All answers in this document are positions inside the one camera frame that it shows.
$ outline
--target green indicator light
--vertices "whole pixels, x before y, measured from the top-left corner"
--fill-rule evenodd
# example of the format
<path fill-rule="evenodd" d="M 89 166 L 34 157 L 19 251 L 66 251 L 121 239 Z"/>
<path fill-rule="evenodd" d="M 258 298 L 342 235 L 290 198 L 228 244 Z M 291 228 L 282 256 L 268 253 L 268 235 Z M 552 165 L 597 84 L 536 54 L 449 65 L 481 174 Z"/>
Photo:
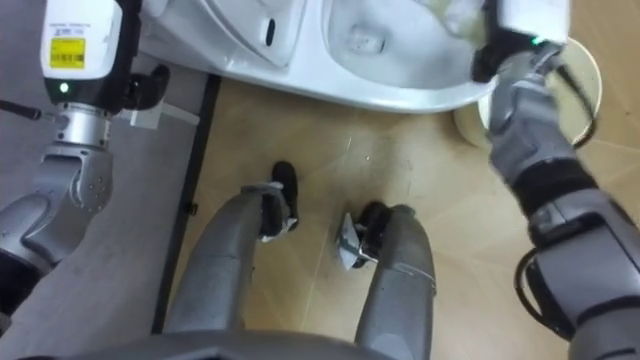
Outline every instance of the green indicator light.
<path fill-rule="evenodd" d="M 533 38 L 533 40 L 531 40 L 531 43 L 535 46 L 538 46 L 540 44 L 542 44 L 543 42 L 545 42 L 544 38 L 541 38 L 540 36 Z"/>

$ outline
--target black floor trim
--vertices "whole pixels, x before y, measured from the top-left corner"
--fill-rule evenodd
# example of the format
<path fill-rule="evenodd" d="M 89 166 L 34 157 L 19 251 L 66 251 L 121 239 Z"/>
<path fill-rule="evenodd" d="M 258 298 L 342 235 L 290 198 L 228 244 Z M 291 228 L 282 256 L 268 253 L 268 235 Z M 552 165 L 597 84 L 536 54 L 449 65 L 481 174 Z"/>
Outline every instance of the black floor trim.
<path fill-rule="evenodd" d="M 196 129 L 191 147 L 191 155 L 189 157 L 189 165 L 182 186 L 182 195 L 180 196 L 180 207 L 176 214 L 176 220 L 173 224 L 171 239 L 169 240 L 169 248 L 165 258 L 164 269 L 162 271 L 162 280 L 160 281 L 160 290 L 156 301 L 156 310 L 151 326 L 152 334 L 162 333 L 164 321 L 167 315 L 167 307 L 169 305 L 169 295 L 171 294 L 171 286 L 173 284 L 173 275 L 178 264 L 180 249 L 184 233 L 187 230 L 189 222 L 189 211 L 193 197 L 198 186 L 200 178 L 200 170 L 202 169 L 202 161 L 204 153 L 207 149 L 207 141 L 209 140 L 209 131 L 213 121 L 213 110 L 215 109 L 218 90 L 220 89 L 221 78 L 217 75 L 209 75 L 207 84 L 202 97 L 202 106 L 198 117 L 200 122 Z"/>

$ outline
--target gray metal cylinder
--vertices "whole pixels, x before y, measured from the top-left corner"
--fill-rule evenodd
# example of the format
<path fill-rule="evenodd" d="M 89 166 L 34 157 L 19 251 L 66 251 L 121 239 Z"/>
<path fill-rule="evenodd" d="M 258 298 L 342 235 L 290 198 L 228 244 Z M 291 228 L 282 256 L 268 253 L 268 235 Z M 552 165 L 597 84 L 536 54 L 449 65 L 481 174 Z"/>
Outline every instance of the gray metal cylinder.
<path fill-rule="evenodd" d="M 57 140 L 106 149 L 111 138 L 111 117 L 107 111 L 93 106 L 62 104 Z"/>

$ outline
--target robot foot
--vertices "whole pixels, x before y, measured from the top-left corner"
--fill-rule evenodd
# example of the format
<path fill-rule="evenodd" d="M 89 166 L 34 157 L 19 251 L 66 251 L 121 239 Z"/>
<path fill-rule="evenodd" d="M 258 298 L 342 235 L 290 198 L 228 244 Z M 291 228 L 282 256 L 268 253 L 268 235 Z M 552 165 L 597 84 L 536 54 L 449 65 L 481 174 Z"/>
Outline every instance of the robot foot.
<path fill-rule="evenodd" d="M 407 205 L 388 207 L 380 201 L 367 204 L 356 223 L 351 214 L 345 214 L 336 243 L 342 264 L 347 270 L 360 269 L 369 261 L 378 262 L 384 232 L 391 215 L 396 211 L 415 215 L 415 211 Z"/>
<path fill-rule="evenodd" d="M 271 181 L 258 187 L 265 189 L 262 203 L 263 223 L 260 240 L 269 242 L 296 229 L 298 217 L 298 176 L 291 163 L 277 162 Z"/>

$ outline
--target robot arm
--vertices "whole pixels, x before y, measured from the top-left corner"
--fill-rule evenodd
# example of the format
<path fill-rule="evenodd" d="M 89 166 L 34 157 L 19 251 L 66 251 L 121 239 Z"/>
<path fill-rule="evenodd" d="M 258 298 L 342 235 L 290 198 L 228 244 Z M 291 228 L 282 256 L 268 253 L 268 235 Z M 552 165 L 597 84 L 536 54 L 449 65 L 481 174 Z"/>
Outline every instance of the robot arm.
<path fill-rule="evenodd" d="M 545 84 L 567 39 L 569 1 L 488 1 L 486 10 L 490 40 L 476 54 L 474 77 L 499 80 L 490 159 L 534 245 L 516 269 L 518 296 L 538 322 L 571 341 L 571 359 L 637 359 L 640 233 L 579 162 Z M 540 312 L 524 295 L 523 275 Z"/>
<path fill-rule="evenodd" d="M 33 192 L 0 210 L 0 333 L 38 281 L 73 252 L 112 191 L 111 119 L 164 96 L 169 70 L 132 74 L 142 0 L 48 0 L 41 46 L 44 83 L 58 126 Z M 36 109 L 0 109 L 31 119 Z"/>

